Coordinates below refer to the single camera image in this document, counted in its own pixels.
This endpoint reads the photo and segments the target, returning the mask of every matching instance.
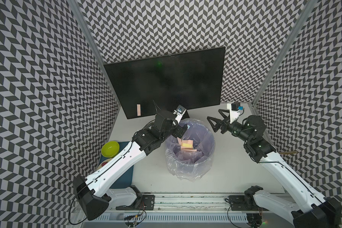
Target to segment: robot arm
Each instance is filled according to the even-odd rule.
[[[240,104],[228,105],[229,110],[220,109],[223,120],[208,116],[214,132],[229,131],[242,139],[244,148],[251,159],[266,168],[287,190],[296,203],[291,203],[269,194],[259,186],[245,191],[247,204],[256,204],[268,209],[291,222],[296,228],[337,227],[340,222],[341,204],[334,198],[327,199],[322,193],[310,186],[277,153],[270,143],[262,138],[266,126],[260,116],[248,116],[243,124],[237,122]]]
[[[78,175],[73,180],[74,193],[85,212],[88,220],[100,216],[109,206],[120,206],[119,198],[127,198],[129,206],[135,198],[135,192],[131,188],[123,189],[119,194],[109,189],[111,185],[123,175],[131,166],[149,155],[153,150],[159,148],[170,135],[182,138],[187,130],[187,125],[178,125],[186,109],[179,105],[172,113],[161,110],[156,106],[157,114],[154,123],[147,124],[143,129],[137,131],[132,141],[119,152],[110,162],[86,178]]]

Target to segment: yellow-green bowl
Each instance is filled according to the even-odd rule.
[[[119,153],[119,143],[110,141],[101,148],[101,154],[106,158],[113,158]]]

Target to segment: trash can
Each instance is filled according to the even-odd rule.
[[[193,140],[193,149],[181,149],[179,140],[173,136],[166,139],[166,165],[172,175],[179,179],[199,180],[211,168],[215,140],[212,132],[202,121],[184,119],[179,125],[187,124],[188,129],[181,140]]]

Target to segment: black monitor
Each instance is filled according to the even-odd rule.
[[[127,119],[220,104],[225,47],[106,64]],[[137,115],[137,104],[141,115]]]

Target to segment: chevron patterned wall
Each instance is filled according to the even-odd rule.
[[[258,103],[288,163],[342,202],[342,1],[318,2]]]
[[[226,47],[221,101],[252,101],[307,0],[78,0],[106,63]]]
[[[118,108],[65,1],[0,1],[0,227],[64,227]]]

